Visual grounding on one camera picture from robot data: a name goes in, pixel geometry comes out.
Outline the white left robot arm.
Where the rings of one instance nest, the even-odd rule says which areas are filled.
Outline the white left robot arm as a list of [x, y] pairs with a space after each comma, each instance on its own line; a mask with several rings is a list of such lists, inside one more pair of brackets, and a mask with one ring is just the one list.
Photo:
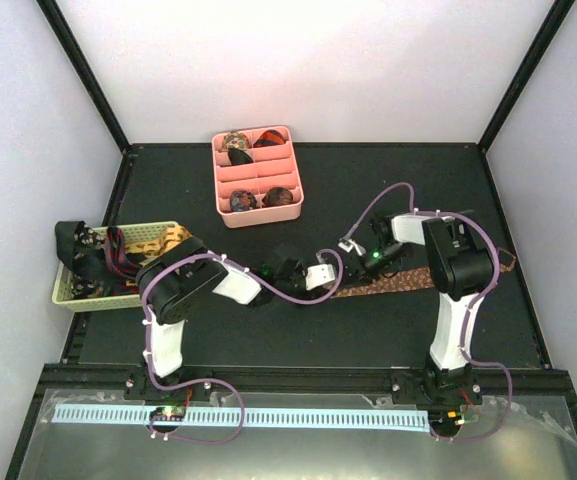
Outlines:
[[136, 275], [139, 296], [151, 313], [150, 343], [144, 357], [152, 370], [147, 386], [161, 399], [175, 397], [182, 388], [181, 345], [189, 317], [216, 296], [240, 305], [256, 307], [269, 303], [274, 294], [241, 271], [213, 259], [201, 259], [180, 266], [153, 288], [148, 285], [167, 267], [185, 258], [206, 254], [208, 248], [190, 237], [141, 267]]

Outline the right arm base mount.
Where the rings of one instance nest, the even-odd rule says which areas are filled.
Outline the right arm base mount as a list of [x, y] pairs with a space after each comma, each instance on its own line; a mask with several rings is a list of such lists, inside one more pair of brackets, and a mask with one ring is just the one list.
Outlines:
[[472, 367], [457, 370], [422, 368], [394, 370], [391, 395], [396, 405], [414, 405], [427, 412], [431, 429], [449, 440], [467, 423], [477, 421], [483, 400]]

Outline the brown floral necktie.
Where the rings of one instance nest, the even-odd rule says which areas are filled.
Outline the brown floral necktie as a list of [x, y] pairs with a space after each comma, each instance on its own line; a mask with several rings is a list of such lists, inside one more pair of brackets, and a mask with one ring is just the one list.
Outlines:
[[343, 287], [336, 291], [335, 298], [371, 296], [389, 293], [405, 293], [434, 289], [428, 267], [415, 268], [391, 276], [382, 276], [369, 285]]

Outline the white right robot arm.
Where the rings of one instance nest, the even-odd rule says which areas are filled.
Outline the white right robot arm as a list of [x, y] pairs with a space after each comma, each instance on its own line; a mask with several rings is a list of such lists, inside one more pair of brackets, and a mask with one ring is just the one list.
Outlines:
[[447, 402], [459, 390], [452, 371], [471, 361], [478, 309], [500, 275], [497, 251], [472, 211], [415, 211], [389, 216], [378, 233], [382, 245], [371, 252], [352, 240], [351, 233], [342, 237], [338, 246], [355, 253], [370, 271], [386, 259], [388, 247], [400, 251], [406, 245], [417, 245], [425, 249], [430, 278], [439, 292], [439, 312], [429, 349], [437, 369], [425, 374], [422, 388], [429, 400]]

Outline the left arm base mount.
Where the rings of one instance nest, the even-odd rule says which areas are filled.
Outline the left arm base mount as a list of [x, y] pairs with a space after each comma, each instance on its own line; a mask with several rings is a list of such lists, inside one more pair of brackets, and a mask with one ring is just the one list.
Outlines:
[[180, 427], [189, 417], [192, 404], [207, 402], [216, 386], [212, 381], [202, 380], [172, 389], [178, 383], [187, 383], [188, 379], [176, 374], [171, 378], [155, 376], [155, 379], [164, 389], [156, 387], [146, 372], [131, 374], [125, 383], [124, 399], [151, 407], [147, 428], [161, 434], [170, 434]]

